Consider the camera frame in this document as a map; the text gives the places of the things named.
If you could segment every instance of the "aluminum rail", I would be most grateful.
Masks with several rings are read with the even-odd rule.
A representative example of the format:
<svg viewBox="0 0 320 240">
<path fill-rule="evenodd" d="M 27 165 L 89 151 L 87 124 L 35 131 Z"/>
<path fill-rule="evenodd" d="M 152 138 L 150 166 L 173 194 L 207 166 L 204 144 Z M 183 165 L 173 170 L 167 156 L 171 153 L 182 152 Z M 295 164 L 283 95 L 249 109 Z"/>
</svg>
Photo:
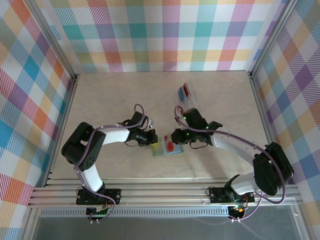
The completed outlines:
<svg viewBox="0 0 320 240">
<path fill-rule="evenodd" d="M 235 206 L 236 203 L 210 203 L 206 189 L 210 186 L 224 187 L 228 178 L 110 178 L 103 179 L 105 187 L 121 189 L 121 207 L 200 207 Z M 81 183 L 77 179 L 49 179 L 46 187 L 35 188 L 29 207 L 95 207 L 95 205 L 76 205 L 77 189 Z M 282 191 L 269 196 L 277 201 Z M 284 205 L 301 203 L 296 185 L 287 185 Z M 262 200 L 261 205 L 272 205 Z"/>
</svg>

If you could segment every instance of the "red object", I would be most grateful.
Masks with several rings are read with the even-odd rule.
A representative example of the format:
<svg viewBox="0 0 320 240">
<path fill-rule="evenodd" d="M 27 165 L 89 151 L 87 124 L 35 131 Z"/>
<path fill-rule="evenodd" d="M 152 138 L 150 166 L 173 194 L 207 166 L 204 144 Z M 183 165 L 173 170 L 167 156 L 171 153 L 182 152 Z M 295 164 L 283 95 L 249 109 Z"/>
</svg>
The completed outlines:
<svg viewBox="0 0 320 240">
<path fill-rule="evenodd" d="M 166 144 L 166 149 L 168 151 L 168 153 L 171 153 L 175 150 L 175 145 L 173 144 L 172 141 L 169 141 L 167 144 Z"/>
<path fill-rule="evenodd" d="M 183 84 L 183 90 L 185 92 L 186 97 L 189 97 L 189 92 L 188 92 L 188 88 L 187 88 L 187 84 Z"/>
</svg>

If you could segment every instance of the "aluminum frame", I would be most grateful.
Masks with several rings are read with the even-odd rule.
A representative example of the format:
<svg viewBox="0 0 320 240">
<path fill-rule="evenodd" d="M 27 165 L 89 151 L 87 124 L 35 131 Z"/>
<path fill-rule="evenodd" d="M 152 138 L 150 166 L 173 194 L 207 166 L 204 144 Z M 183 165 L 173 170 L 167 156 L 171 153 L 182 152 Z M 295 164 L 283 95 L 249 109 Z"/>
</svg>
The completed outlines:
<svg viewBox="0 0 320 240">
<path fill-rule="evenodd" d="M 81 218 L 88 217 L 86 207 L 45 207 L 41 208 L 41 218 Z M 110 214 L 110 217 L 138 218 L 185 218 L 185 217 L 228 217 L 227 206 L 201 207 L 121 207 Z"/>
<path fill-rule="evenodd" d="M 33 239 L 41 210 L 39 208 L 27 208 L 22 220 L 22 227 L 19 233 L 19 240 Z"/>
<path fill-rule="evenodd" d="M 121 189 L 121 207 L 203 207 L 235 206 L 236 203 L 210 203 L 206 189 L 210 186 L 224 187 L 229 178 L 105 178 L 106 188 Z M 76 205 L 76 190 L 81 186 L 77 179 L 49 179 L 46 187 L 35 188 L 29 207 L 97 207 L 96 205 Z M 282 191 L 269 196 L 278 201 Z M 287 186 L 287 197 L 283 204 L 302 203 L 296 185 Z M 262 200 L 261 205 L 272 205 Z"/>
<path fill-rule="evenodd" d="M 61 142 L 62 142 L 62 137 L 63 137 L 64 132 L 65 132 L 68 116 L 69 116 L 69 113 L 70 113 L 70 110 L 71 110 L 72 102 L 73 102 L 74 97 L 75 97 L 77 86 L 78 86 L 78 78 L 75 79 L 75 81 L 73 82 L 73 84 L 71 86 L 70 95 L 69 95 L 69 98 L 67 100 L 65 112 L 63 113 L 63 117 L 62 117 L 62 121 L 61 121 L 61 125 L 60 125 L 60 129 L 61 130 L 59 131 L 59 133 L 57 135 L 57 138 L 56 138 L 57 140 L 55 142 L 55 146 L 53 148 L 53 152 L 52 152 L 52 154 L 50 156 L 48 167 L 47 167 L 47 169 L 45 171 L 44 179 L 43 179 L 43 181 L 41 183 L 41 186 L 43 186 L 43 187 L 46 186 L 47 180 L 49 178 L 49 174 L 52 173 L 52 171 L 53 171 L 53 169 L 55 167 L 57 156 L 59 154 L 60 145 L 61 145 Z"/>
<path fill-rule="evenodd" d="M 301 211 L 300 205 L 291 205 L 291 211 L 293 219 L 302 240 L 315 239 L 316 236 L 311 236 L 311 232 L 308 229 L 309 221 L 306 221 L 304 214 Z"/>
<path fill-rule="evenodd" d="M 254 95 L 255 103 L 256 103 L 256 106 L 258 108 L 258 112 L 259 112 L 259 115 L 260 115 L 262 126 L 263 126 L 263 129 L 264 129 L 264 132 L 265 132 L 266 140 L 267 140 L 268 144 L 270 144 L 270 143 L 275 141 L 275 137 L 274 137 L 274 135 L 272 133 L 272 129 L 271 129 L 270 123 L 268 121 L 267 112 L 265 111 L 265 108 L 264 108 L 261 96 L 259 94 L 259 89 L 257 87 L 256 81 L 254 81 L 252 79 L 250 74 L 248 75 L 248 77 L 249 77 L 249 80 L 250 80 L 250 85 L 251 85 L 252 92 L 253 92 L 253 95 Z"/>
</svg>

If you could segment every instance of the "beige floor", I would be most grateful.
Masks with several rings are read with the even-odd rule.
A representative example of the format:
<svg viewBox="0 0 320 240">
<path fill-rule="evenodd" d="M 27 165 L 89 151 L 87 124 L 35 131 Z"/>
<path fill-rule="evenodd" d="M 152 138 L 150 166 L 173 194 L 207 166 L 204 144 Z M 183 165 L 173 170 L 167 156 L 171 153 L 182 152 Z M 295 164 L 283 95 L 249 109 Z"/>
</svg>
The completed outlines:
<svg viewBox="0 0 320 240">
<path fill-rule="evenodd" d="M 232 133 L 256 143 L 267 143 L 254 95 L 244 71 L 130 72 L 82 74 L 67 120 L 62 144 L 81 122 L 93 126 L 115 124 L 131 118 L 135 103 L 155 121 L 159 137 L 178 128 L 174 120 L 175 94 L 191 81 L 208 122 L 216 121 Z M 216 147 L 153 157 L 151 147 L 113 143 L 102 147 L 96 166 L 101 178 L 233 177 L 252 167 L 233 153 Z M 73 166 L 59 154 L 53 178 L 76 178 Z"/>
</svg>

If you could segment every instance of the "plaid wall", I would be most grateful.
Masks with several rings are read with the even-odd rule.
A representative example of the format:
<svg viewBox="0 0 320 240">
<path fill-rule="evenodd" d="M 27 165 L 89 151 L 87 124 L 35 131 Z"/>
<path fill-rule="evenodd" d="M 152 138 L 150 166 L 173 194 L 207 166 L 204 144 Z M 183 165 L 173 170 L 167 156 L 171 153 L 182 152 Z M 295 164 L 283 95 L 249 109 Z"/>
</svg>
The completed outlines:
<svg viewBox="0 0 320 240">
<path fill-rule="evenodd" d="M 71 81 L 23 0 L 0 0 L 0 239 L 18 238 Z"/>
<path fill-rule="evenodd" d="M 268 30 L 265 32 L 265 35 L 263 37 L 263 40 L 261 41 L 260 45 L 259 45 L 259 48 L 258 50 L 256 51 L 255 55 L 254 55 L 254 58 L 253 58 L 253 61 L 252 63 L 250 64 L 250 67 L 249 69 L 247 70 L 248 72 L 252 72 L 258 58 L 260 57 L 260 54 L 262 52 L 262 50 L 264 49 L 264 47 L 266 46 L 267 44 L 267 41 L 272 33 L 272 31 L 274 30 L 276 24 L 277 24 L 277 20 L 280 16 L 280 14 L 282 13 L 282 11 L 284 10 L 285 6 L 286 6 L 286 3 L 288 2 L 289 0 L 281 0 L 281 3 L 279 4 L 279 7 L 277 9 L 277 11 L 275 12 L 275 15 L 273 16 L 272 18 L 272 21 L 270 23 L 270 26 L 268 27 Z"/>
<path fill-rule="evenodd" d="M 244 70 L 274 0 L 37 2 L 66 55 L 96 73 Z"/>
<path fill-rule="evenodd" d="M 320 0 L 300 0 L 258 73 L 276 141 L 320 239 Z"/>
</svg>

